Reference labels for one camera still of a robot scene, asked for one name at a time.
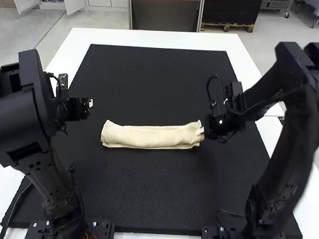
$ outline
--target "floor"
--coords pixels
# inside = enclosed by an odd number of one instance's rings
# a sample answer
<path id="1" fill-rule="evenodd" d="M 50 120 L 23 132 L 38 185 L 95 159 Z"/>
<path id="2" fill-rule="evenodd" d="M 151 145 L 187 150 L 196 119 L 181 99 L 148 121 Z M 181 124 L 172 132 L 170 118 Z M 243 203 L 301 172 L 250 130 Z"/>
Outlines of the floor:
<path id="1" fill-rule="evenodd" d="M 18 61 L 18 52 L 36 48 L 45 69 L 73 27 L 128 29 L 128 14 L 64 10 L 31 11 L 0 7 L 0 66 Z"/>
<path id="2" fill-rule="evenodd" d="M 310 28 L 313 17 L 309 12 L 292 12 L 288 19 L 283 16 L 284 12 L 262 11 L 253 33 L 240 27 L 229 31 L 239 35 L 262 74 L 275 62 L 278 42 L 295 41 L 301 47 L 319 42 L 319 25 Z M 0 8 L 0 65 L 18 61 L 19 51 L 36 48 L 45 69 L 73 27 L 128 29 L 128 14 L 80 11 L 68 16 L 63 10 L 33 9 L 19 15 L 15 8 Z M 215 27 L 205 32 L 223 31 Z M 319 167 L 319 153 L 316 161 Z"/>

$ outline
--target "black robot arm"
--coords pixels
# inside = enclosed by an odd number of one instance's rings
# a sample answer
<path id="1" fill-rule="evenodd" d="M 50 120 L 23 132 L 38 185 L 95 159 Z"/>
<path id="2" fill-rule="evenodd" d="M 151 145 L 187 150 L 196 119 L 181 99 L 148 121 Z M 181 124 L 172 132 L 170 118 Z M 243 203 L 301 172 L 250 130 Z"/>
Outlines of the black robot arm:
<path id="1" fill-rule="evenodd" d="M 240 82 L 225 87 L 224 114 L 206 116 L 205 136 L 225 141 L 275 103 L 283 101 L 287 107 L 273 155 L 246 202 L 242 236 L 247 239 L 280 235 L 306 187 L 319 144 L 319 44 L 302 50 L 296 43 L 281 42 L 276 57 L 273 67 L 245 92 Z"/>
<path id="2" fill-rule="evenodd" d="M 24 173 L 44 198 L 51 238 L 84 236 L 85 210 L 72 173 L 55 152 L 52 138 L 67 121 L 86 119 L 91 102 L 68 97 L 66 75 L 54 96 L 51 73 L 43 72 L 36 50 L 19 53 L 19 63 L 0 69 L 0 163 Z"/>

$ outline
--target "white table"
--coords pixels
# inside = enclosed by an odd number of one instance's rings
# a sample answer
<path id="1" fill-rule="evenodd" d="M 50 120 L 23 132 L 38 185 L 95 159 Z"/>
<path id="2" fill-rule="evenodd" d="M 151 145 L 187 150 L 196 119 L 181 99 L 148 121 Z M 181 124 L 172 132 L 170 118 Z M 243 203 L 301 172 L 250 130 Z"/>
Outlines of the white table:
<path id="1" fill-rule="evenodd" d="M 260 72 L 237 34 L 89 28 L 72 29 L 46 71 L 52 72 L 55 75 L 67 73 L 69 75 L 69 83 L 71 84 L 90 44 L 226 51 L 237 79 L 243 83 L 244 90 L 253 86 L 261 77 Z M 52 86 L 55 89 L 55 81 L 52 81 Z M 256 122 L 269 156 L 271 156 L 274 151 L 282 129 L 278 118 L 274 116 L 282 115 L 283 111 L 277 104 L 267 112 L 267 117 L 263 117 Z M 0 168 L 0 218 L 4 216 L 22 178 L 22 173 L 13 170 L 11 167 Z M 307 189 L 294 211 L 304 239 L 314 239 L 318 237 L 318 198 L 319 172 L 313 165 Z M 25 234 L 26 229 L 9 229 L 6 239 L 23 239 Z M 116 233 L 115 238 L 188 239 L 199 237 Z"/>

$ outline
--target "black panel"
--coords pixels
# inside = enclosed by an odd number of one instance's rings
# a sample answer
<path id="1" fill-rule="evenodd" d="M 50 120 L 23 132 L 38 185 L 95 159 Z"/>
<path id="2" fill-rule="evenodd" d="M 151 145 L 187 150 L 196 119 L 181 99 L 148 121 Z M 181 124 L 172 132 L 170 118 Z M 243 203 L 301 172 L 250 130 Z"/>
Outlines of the black panel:
<path id="1" fill-rule="evenodd" d="M 196 31 L 198 0 L 132 0 L 133 29 Z"/>
<path id="2" fill-rule="evenodd" d="M 254 24 L 261 0 L 205 0 L 203 22 Z"/>

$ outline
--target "towel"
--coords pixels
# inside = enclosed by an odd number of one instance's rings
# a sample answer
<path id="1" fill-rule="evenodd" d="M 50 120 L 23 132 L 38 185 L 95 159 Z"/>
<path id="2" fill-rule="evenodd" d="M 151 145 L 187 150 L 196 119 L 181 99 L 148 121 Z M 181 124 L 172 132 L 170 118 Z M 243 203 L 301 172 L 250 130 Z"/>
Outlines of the towel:
<path id="1" fill-rule="evenodd" d="M 204 140 L 200 120 L 172 126 L 121 126 L 107 120 L 101 133 L 106 147 L 143 149 L 189 149 Z"/>

